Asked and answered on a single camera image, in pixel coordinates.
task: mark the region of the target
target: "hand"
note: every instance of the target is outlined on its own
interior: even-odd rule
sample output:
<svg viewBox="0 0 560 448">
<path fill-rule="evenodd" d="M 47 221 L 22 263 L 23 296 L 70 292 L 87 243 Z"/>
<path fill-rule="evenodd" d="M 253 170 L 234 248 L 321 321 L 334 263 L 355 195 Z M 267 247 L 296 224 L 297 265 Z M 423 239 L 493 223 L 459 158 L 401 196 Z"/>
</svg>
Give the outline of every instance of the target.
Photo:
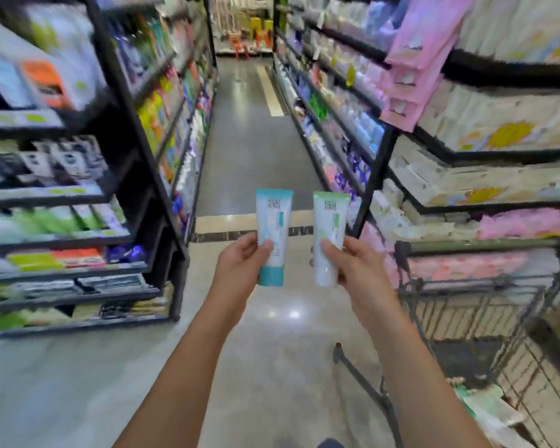
<svg viewBox="0 0 560 448">
<path fill-rule="evenodd" d="M 342 251 L 327 239 L 322 239 L 320 245 L 338 269 L 338 283 L 351 296 L 353 311 L 367 331 L 374 331 L 379 321 L 404 316 L 382 254 L 350 236 L 344 237 Z"/>
<path fill-rule="evenodd" d="M 246 301 L 257 284 L 259 269 L 265 265 L 272 250 L 271 240 L 266 240 L 258 248 L 257 233 L 252 232 L 224 248 L 218 256 L 205 302 L 223 316 L 228 331 L 239 323 L 245 312 Z"/>
</svg>

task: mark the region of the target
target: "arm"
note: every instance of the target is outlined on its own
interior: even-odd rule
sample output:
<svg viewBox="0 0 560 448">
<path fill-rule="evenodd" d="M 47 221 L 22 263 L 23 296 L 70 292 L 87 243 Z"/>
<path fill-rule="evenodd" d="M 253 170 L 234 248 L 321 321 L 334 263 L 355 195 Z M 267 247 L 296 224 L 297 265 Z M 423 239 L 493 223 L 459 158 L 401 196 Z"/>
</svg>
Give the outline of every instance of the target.
<svg viewBox="0 0 560 448">
<path fill-rule="evenodd" d="M 378 353 L 405 448 L 492 448 L 400 306 L 383 256 L 353 238 L 344 246 L 322 240 Z"/>
<path fill-rule="evenodd" d="M 222 346 L 271 250 L 252 233 L 220 254 L 203 306 L 113 448 L 197 446 Z"/>
</svg>

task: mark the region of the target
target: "shopping cart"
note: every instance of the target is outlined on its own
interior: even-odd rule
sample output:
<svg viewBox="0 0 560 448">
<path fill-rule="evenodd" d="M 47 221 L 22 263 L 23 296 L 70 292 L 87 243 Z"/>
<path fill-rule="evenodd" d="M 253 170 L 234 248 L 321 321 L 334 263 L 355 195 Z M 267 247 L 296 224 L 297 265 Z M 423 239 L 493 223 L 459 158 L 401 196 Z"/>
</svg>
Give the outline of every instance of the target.
<svg viewBox="0 0 560 448">
<path fill-rule="evenodd" d="M 411 273 L 419 257 L 527 250 L 537 261 L 518 273 L 438 281 Z M 539 448 L 560 448 L 560 374 L 529 336 L 560 301 L 560 238 L 396 242 L 394 256 L 401 304 L 449 382 L 472 390 L 499 385 L 504 399 L 526 415 L 515 426 L 517 433 Z M 383 375 L 377 390 L 347 359 L 340 343 L 333 357 L 380 407 L 396 447 L 401 447 Z"/>
</svg>

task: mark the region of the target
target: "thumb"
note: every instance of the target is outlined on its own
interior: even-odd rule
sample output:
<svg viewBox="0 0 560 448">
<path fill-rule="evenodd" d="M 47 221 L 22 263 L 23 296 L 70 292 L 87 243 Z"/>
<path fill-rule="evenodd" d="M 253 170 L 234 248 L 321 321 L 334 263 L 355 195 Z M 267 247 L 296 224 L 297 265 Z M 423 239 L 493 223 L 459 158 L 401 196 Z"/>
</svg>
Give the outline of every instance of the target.
<svg viewBox="0 0 560 448">
<path fill-rule="evenodd" d="M 258 268 L 263 267 L 266 261 L 268 260 L 268 258 L 270 257 L 270 255 L 272 254 L 273 249 L 274 249 L 274 243 L 268 239 L 265 242 L 263 242 L 259 247 L 257 247 L 255 253 L 253 253 L 249 258 L 249 261 L 257 265 Z"/>
<path fill-rule="evenodd" d="M 328 258 L 332 265 L 338 267 L 339 269 L 343 269 L 346 262 L 351 258 L 350 255 L 336 248 L 336 246 L 328 239 L 321 239 L 320 246 L 324 255 Z"/>
</svg>

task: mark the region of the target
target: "tube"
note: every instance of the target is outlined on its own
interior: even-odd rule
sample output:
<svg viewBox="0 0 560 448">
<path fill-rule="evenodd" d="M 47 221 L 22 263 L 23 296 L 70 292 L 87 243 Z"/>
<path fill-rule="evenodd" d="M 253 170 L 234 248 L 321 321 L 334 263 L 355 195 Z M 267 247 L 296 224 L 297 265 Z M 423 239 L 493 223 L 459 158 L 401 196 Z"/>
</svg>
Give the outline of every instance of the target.
<svg viewBox="0 0 560 448">
<path fill-rule="evenodd" d="M 351 197 L 346 194 L 314 192 L 314 269 L 316 286 L 332 287 L 338 283 L 338 270 L 324 255 L 321 239 L 328 239 L 342 250 L 346 216 Z"/>
<path fill-rule="evenodd" d="M 290 225 L 292 190 L 257 189 L 255 204 L 257 243 L 261 245 L 268 239 L 274 242 L 272 254 L 259 269 L 259 285 L 284 286 L 284 258 Z"/>
</svg>

